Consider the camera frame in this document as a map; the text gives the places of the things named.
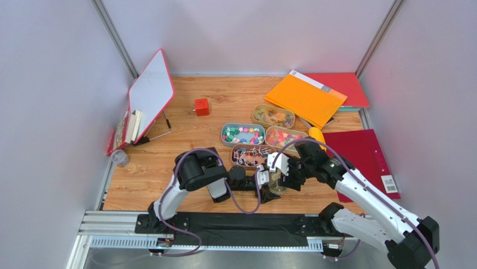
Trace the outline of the gold round lid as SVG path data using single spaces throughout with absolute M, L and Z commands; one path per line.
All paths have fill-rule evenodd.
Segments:
M 286 187 L 282 187 L 278 184 L 281 176 L 282 176 L 281 173 L 270 173 L 268 189 L 274 194 L 280 195 L 280 194 L 286 193 L 287 191 Z

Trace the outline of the beige tray of star candies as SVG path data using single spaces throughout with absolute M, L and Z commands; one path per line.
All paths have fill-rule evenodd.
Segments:
M 271 126 L 265 132 L 265 143 L 279 151 L 286 144 L 305 137 L 308 137 L 308 134 L 301 131 Z

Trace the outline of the yellow plastic scoop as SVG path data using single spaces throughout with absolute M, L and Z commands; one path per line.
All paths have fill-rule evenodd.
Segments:
M 309 135 L 311 138 L 313 138 L 313 139 L 315 139 L 315 140 L 317 140 L 317 141 L 319 141 L 319 142 L 321 142 L 321 143 L 323 143 L 323 144 L 326 144 L 324 135 L 323 135 L 323 133 L 321 132 L 321 130 L 320 130 L 319 128 L 317 128 L 317 127 L 311 127 L 311 128 L 308 130 L 308 135 Z

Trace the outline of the grey tray of round candies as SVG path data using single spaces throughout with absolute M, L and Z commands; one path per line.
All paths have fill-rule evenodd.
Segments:
M 258 124 L 226 123 L 220 132 L 224 145 L 261 145 L 265 140 L 265 128 Z

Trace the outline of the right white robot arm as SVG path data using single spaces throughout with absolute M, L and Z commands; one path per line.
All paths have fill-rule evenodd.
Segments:
M 284 149 L 294 146 L 298 157 Z M 352 163 L 330 146 L 311 137 L 285 145 L 269 158 L 271 171 L 280 171 L 281 185 L 299 190 L 316 178 L 350 198 L 372 219 L 360 217 L 344 206 L 331 203 L 321 211 L 331 227 L 383 251 L 395 268 L 425 268 L 430 262 L 439 268 L 439 224 L 401 207 L 375 187 Z

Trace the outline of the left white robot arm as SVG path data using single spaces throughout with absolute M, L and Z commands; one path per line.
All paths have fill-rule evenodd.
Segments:
M 169 220 L 187 195 L 206 187 L 213 202 L 220 203 L 233 197 L 233 191 L 254 191 L 258 204 L 278 198 L 269 189 L 283 174 L 270 169 L 268 163 L 259 164 L 253 176 L 246 175 L 243 167 L 227 170 L 214 147 L 184 152 L 175 159 L 174 173 L 161 197 L 148 208 L 149 220 L 156 224 Z

